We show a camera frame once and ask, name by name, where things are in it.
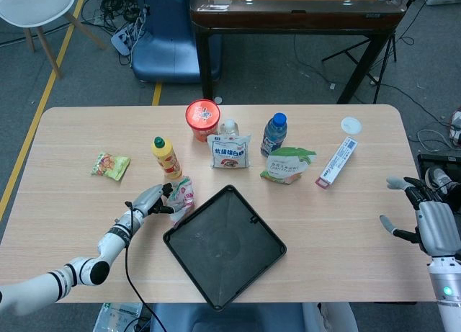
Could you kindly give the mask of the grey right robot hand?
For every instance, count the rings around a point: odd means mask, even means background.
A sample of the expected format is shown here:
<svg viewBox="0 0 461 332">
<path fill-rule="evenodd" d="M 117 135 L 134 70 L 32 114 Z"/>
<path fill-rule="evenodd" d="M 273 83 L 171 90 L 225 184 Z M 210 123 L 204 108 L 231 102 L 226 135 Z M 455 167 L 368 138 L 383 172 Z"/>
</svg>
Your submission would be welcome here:
<svg viewBox="0 0 461 332">
<path fill-rule="evenodd" d="M 380 216 L 382 226 L 395 237 L 420 245 L 421 250 L 432 257 L 454 256 L 460 251 L 460 234 L 455 217 L 448 204 L 422 181 L 404 177 L 389 176 L 389 189 L 405 192 L 415 211 L 417 226 L 415 231 L 407 231 L 394 226 L 385 216 Z"/>
</svg>

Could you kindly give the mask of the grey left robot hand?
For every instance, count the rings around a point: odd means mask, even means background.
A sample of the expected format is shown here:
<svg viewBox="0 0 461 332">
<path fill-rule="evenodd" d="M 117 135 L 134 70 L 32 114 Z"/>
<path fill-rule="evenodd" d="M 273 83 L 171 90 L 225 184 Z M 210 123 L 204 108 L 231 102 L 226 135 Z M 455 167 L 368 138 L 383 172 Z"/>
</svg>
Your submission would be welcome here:
<svg viewBox="0 0 461 332">
<path fill-rule="evenodd" d="M 166 206 L 163 201 L 163 197 L 168 198 L 172 192 L 173 187 L 171 183 L 158 184 L 142 192 L 131 203 L 131 207 L 141 212 L 144 217 L 152 214 L 172 215 L 175 213 L 174 208 Z"/>
</svg>

